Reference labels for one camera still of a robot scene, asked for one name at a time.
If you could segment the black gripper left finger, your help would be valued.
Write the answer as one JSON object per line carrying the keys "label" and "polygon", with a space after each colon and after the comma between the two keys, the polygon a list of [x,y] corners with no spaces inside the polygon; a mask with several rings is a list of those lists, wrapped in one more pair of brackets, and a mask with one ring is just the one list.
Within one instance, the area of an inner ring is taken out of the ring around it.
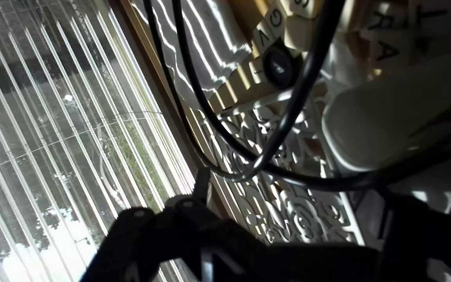
{"label": "black gripper left finger", "polygon": [[80,282],[152,282],[160,267],[182,260],[202,277],[198,241],[171,210],[129,209],[119,213]]}

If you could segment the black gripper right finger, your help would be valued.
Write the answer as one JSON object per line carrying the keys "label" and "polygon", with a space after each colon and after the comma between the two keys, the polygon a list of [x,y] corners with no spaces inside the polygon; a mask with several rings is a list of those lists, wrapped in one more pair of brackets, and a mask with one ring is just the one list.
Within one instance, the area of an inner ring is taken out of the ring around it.
{"label": "black gripper right finger", "polygon": [[451,210],[431,209],[412,196],[389,199],[392,221],[378,263],[378,282],[431,282],[431,259],[451,268]]}

